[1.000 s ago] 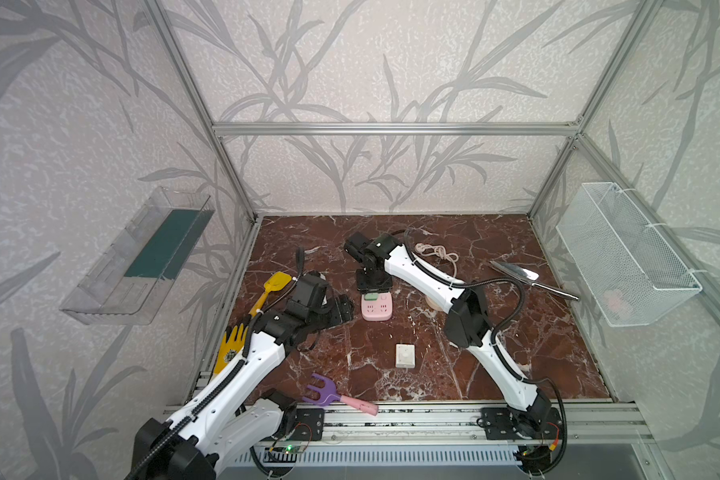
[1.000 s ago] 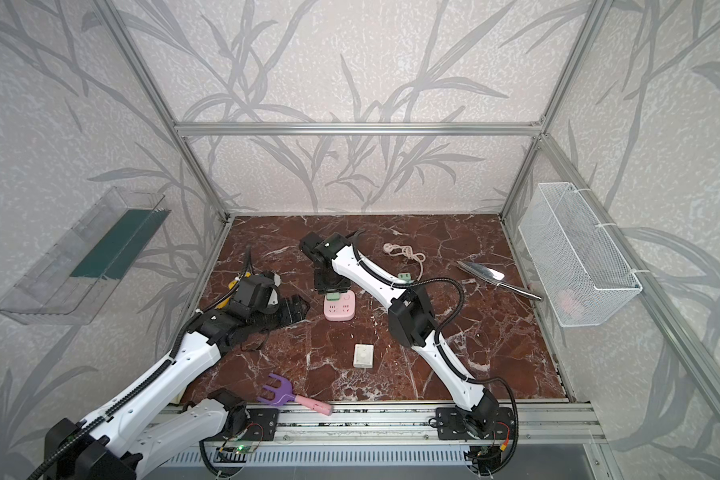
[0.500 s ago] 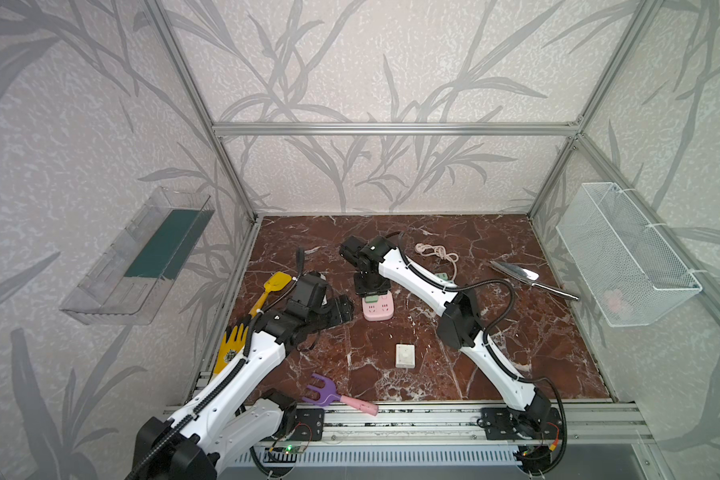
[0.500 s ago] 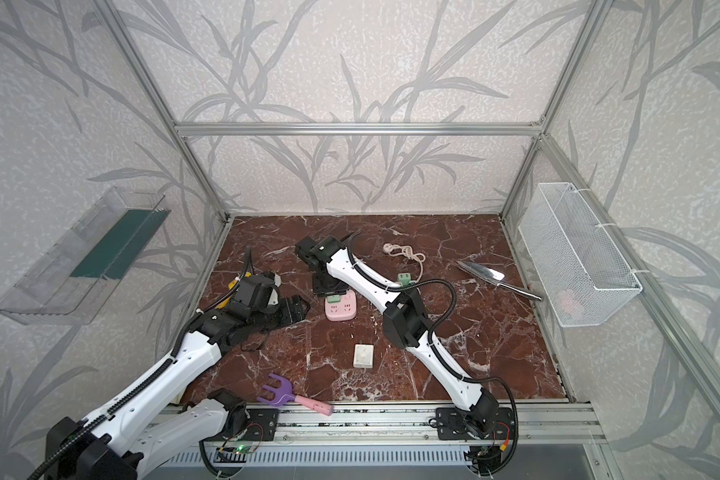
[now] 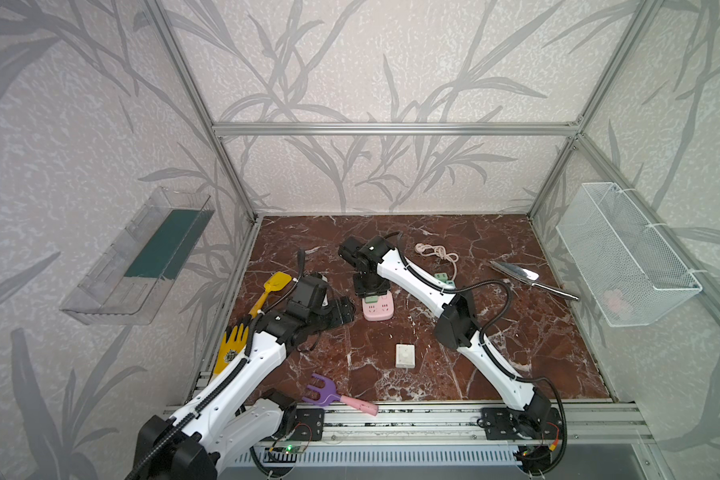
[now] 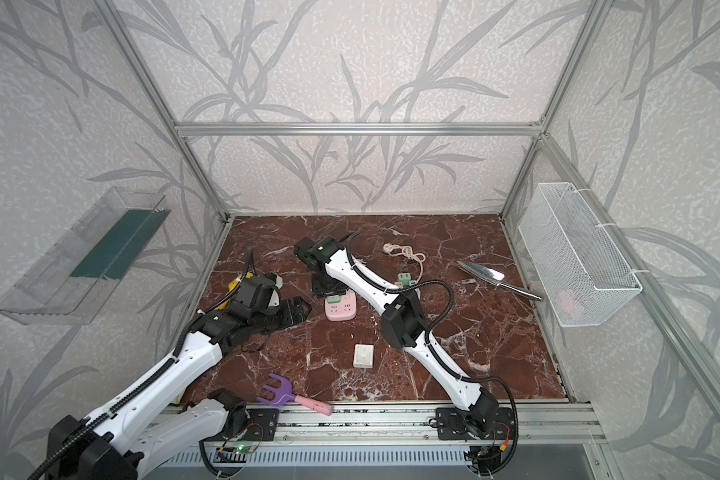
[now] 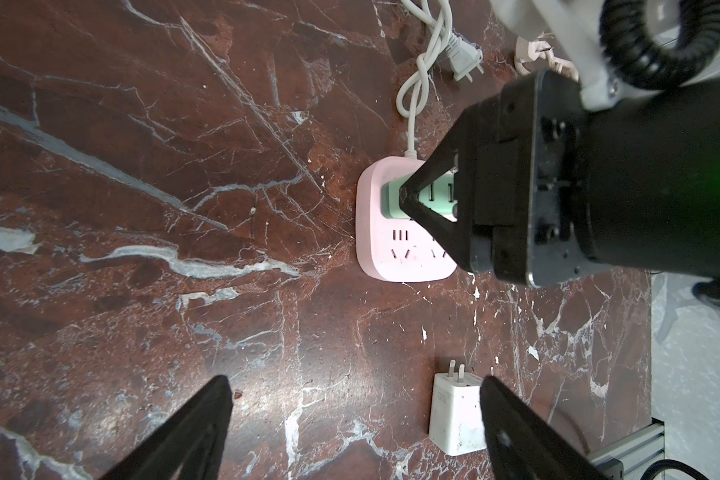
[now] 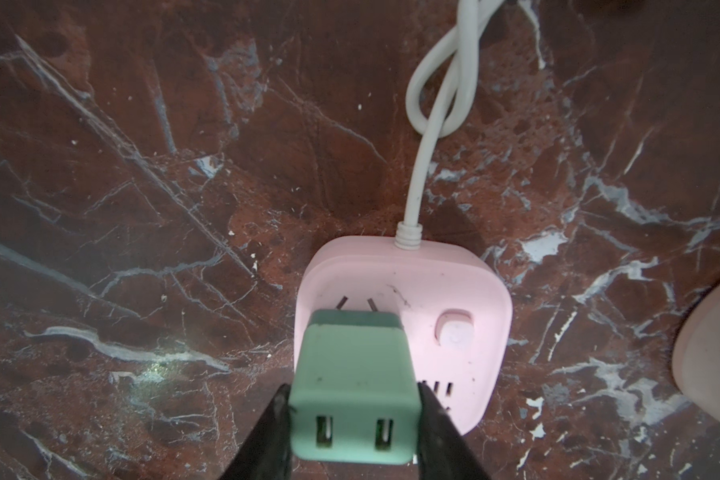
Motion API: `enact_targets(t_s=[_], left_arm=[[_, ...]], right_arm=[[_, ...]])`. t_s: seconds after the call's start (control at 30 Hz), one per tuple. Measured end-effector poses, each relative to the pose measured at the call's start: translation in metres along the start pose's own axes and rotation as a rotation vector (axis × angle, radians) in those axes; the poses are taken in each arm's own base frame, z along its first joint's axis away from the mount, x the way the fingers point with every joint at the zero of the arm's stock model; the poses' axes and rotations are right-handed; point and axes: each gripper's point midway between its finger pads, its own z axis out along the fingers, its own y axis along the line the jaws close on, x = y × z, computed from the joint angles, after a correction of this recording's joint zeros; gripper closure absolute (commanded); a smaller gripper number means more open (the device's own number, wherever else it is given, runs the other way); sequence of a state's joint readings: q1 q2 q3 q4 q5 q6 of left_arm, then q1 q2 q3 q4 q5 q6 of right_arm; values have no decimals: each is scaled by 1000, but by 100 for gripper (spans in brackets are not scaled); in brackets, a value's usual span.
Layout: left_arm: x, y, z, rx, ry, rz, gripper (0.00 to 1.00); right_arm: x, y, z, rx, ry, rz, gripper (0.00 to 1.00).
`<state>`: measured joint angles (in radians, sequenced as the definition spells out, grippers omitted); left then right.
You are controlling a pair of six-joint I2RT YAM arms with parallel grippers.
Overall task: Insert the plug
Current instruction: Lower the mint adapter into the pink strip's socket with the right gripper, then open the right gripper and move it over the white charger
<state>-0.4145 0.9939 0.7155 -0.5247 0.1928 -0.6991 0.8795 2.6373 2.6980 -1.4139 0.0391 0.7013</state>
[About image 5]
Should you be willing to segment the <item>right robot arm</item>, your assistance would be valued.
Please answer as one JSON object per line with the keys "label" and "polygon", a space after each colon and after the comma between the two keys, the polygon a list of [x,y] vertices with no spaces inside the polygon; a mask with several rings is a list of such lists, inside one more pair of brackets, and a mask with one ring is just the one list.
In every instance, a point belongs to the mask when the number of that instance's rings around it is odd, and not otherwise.
{"label": "right robot arm", "polygon": [[[360,281],[389,281],[413,296],[435,317],[434,335],[444,347],[467,358],[499,393],[509,411],[512,427],[523,438],[540,438],[551,427],[554,446],[563,449],[567,440],[564,406],[559,391],[546,377],[523,377],[489,341],[486,330],[510,309],[513,291],[499,280],[483,280],[466,287],[452,287],[407,258],[388,237],[367,242],[350,237],[338,249],[339,256],[355,269]],[[490,321],[477,318],[473,291],[496,286],[505,303]]]}

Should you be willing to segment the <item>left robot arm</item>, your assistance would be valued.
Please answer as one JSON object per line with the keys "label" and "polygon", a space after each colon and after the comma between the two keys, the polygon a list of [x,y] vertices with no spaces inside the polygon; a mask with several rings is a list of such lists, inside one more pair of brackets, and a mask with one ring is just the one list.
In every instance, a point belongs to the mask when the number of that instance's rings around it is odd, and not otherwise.
{"label": "left robot arm", "polygon": [[150,418],[140,429],[130,479],[215,479],[257,442],[275,435],[294,401],[276,391],[244,403],[259,384],[310,337],[353,321],[346,297],[329,299],[318,273],[300,273],[284,294],[249,324],[243,351],[195,398],[169,418]]}

